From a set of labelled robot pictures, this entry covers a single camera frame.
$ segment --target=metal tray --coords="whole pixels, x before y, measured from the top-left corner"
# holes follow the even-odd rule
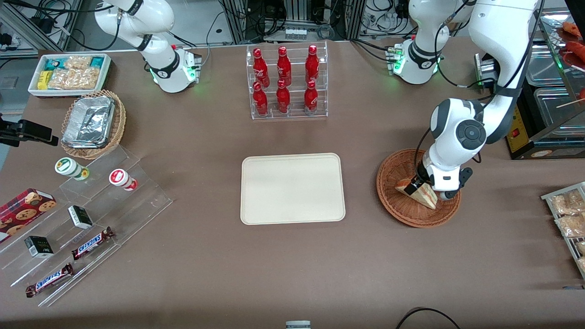
[[[534,98],[547,126],[574,111],[574,107],[571,105],[556,108],[571,101],[566,88],[539,88],[534,92]],[[568,123],[568,125],[560,126],[553,133],[555,135],[585,135],[585,117],[583,115],[571,119]]]
[[[563,79],[560,77],[559,70],[552,57],[552,53],[545,44],[535,44],[532,46],[532,57],[528,64],[526,80],[534,87],[562,87]]]

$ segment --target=red cookie box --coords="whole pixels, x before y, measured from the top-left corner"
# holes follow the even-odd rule
[[[0,207],[0,243],[53,208],[57,202],[48,193],[27,189]]]

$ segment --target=clear acrylic display stand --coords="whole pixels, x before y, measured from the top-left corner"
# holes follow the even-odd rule
[[[319,57],[319,78],[316,81],[316,90],[319,93],[317,98],[317,111],[313,115],[305,113],[305,90],[307,90],[307,82],[305,81],[305,61],[309,52],[309,46],[314,44],[317,46],[317,57]],[[247,47],[246,52],[246,70],[248,76],[248,91],[250,94],[250,108],[252,109],[252,119],[305,119],[305,118],[323,118],[328,115],[328,55],[326,42],[313,43],[287,43],[288,58],[291,60],[292,67],[292,84],[288,86],[291,94],[291,108],[288,114],[282,114],[278,110],[278,102],[276,100],[276,91],[278,89],[278,71],[276,63],[278,62],[278,48],[270,44],[257,44]],[[252,94],[252,84],[256,81],[254,76],[254,56],[252,50],[259,48],[262,51],[262,57],[268,65],[268,77],[270,78],[270,86],[264,89],[268,98],[268,115],[260,116],[254,105],[254,98]]]
[[[128,239],[160,214],[173,201],[138,165],[139,159],[118,146],[87,167],[86,180],[68,179],[51,194],[57,205],[48,214],[20,230],[18,236],[0,245],[0,266],[12,287],[25,295],[26,287],[43,280],[71,263],[74,276],[58,281],[30,298],[38,306],[50,306],[65,292],[116,252]],[[138,187],[126,191],[110,184],[108,176],[117,168],[124,169],[138,181]],[[93,221],[91,229],[73,225],[68,207],[79,205]],[[81,259],[74,261],[71,251],[111,227],[115,236],[100,244]],[[54,255],[47,259],[31,257],[24,239],[29,235],[46,237]]]

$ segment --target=food display case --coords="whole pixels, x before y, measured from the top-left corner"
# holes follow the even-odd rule
[[[522,94],[507,135],[512,159],[585,157],[585,104],[577,102],[585,88],[585,63],[567,51],[579,38],[563,30],[574,23],[567,8],[545,9],[539,27],[542,38],[532,46]]]

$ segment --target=acrylic bottle rack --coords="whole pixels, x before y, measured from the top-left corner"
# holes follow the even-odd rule
[[[305,61],[307,60],[308,49],[311,44],[317,46],[317,57],[319,58],[319,77],[316,80],[315,89],[318,92],[317,110],[313,115],[305,113],[305,90],[307,82],[305,81]],[[328,54],[326,42],[313,43],[286,43],[288,58],[291,60],[292,84],[288,86],[291,95],[291,105],[288,114],[282,114],[278,111],[278,102],[276,100],[278,71],[276,64],[278,62],[278,46],[276,44],[257,44],[247,47],[246,52],[246,71],[248,77],[248,92],[250,94],[250,108],[252,119],[270,120],[270,119],[307,119],[327,117],[328,111]],[[268,98],[268,115],[260,116],[256,111],[252,94],[254,92],[252,84],[256,81],[254,76],[254,56],[252,50],[259,48],[262,51],[262,57],[268,65],[268,77],[270,85],[264,89]]]

